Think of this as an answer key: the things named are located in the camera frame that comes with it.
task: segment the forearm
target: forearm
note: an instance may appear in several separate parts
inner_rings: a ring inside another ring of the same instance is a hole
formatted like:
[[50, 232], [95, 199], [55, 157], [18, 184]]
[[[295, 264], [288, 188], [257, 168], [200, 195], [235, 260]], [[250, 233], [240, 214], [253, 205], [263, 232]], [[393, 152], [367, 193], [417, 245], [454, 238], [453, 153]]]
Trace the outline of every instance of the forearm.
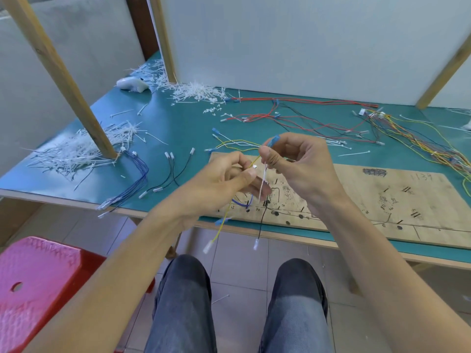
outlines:
[[468, 352], [471, 329], [345, 198], [321, 218], [397, 352]]
[[180, 230], [175, 210], [155, 207], [25, 352], [112, 352]]

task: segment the stool hole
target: stool hole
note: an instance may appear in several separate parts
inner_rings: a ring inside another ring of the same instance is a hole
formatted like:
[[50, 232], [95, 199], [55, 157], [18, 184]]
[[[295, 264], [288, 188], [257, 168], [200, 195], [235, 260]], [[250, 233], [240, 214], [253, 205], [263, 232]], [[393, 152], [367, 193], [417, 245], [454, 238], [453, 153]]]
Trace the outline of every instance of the stool hole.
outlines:
[[12, 290], [13, 292], [16, 292], [16, 291], [20, 290], [22, 286], [23, 286], [23, 283], [22, 283], [22, 282], [17, 282], [16, 284], [14, 284], [14, 285], [11, 287], [11, 290]]

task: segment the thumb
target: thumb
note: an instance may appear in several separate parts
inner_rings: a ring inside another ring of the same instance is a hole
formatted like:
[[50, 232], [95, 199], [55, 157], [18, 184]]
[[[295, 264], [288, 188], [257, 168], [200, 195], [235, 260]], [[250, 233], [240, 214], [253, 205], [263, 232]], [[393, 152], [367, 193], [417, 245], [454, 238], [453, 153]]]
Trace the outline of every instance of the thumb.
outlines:
[[233, 179], [227, 181], [227, 183], [230, 185], [231, 190], [235, 193], [251, 184], [256, 177], [257, 172], [255, 171], [255, 168], [250, 167], [240, 172]]
[[274, 149], [269, 148], [268, 146], [260, 146], [259, 148], [260, 157], [262, 157], [263, 162], [268, 164], [270, 168], [278, 170], [278, 172], [283, 173], [288, 166], [291, 165], [283, 157], [280, 156]]

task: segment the right hand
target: right hand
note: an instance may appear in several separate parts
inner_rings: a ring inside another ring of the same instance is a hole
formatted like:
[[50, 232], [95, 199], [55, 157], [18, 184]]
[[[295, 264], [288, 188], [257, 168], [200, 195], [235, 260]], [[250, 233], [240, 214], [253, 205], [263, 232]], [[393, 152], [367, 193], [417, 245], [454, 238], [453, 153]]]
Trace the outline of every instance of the right hand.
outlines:
[[284, 133], [273, 148], [266, 146], [268, 142], [269, 139], [259, 148], [262, 163], [285, 176], [291, 188], [308, 203], [312, 214], [322, 216], [323, 208], [348, 198], [324, 139]]

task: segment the table leg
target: table leg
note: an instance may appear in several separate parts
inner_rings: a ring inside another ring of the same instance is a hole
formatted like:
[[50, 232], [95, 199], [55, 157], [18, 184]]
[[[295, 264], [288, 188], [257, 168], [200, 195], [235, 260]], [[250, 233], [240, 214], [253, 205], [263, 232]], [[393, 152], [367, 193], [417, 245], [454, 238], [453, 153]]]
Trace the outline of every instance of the table leg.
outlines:
[[[428, 270], [429, 268], [434, 266], [432, 264], [427, 263], [415, 263], [409, 261], [407, 263], [412, 267], [412, 270], [414, 270], [416, 273]], [[358, 284], [356, 283], [354, 278], [351, 278], [349, 281], [349, 291], [354, 295], [363, 296], [360, 291], [360, 287], [358, 287]]]
[[[142, 222], [141, 218], [134, 218], [132, 216], [129, 217], [135, 225], [139, 225], [140, 222]], [[167, 254], [165, 254], [165, 258], [168, 260], [175, 259], [177, 257], [177, 245], [180, 241], [180, 236], [181, 233], [178, 235], [177, 242], [175, 243], [174, 247], [170, 247], [169, 250], [167, 251]]]

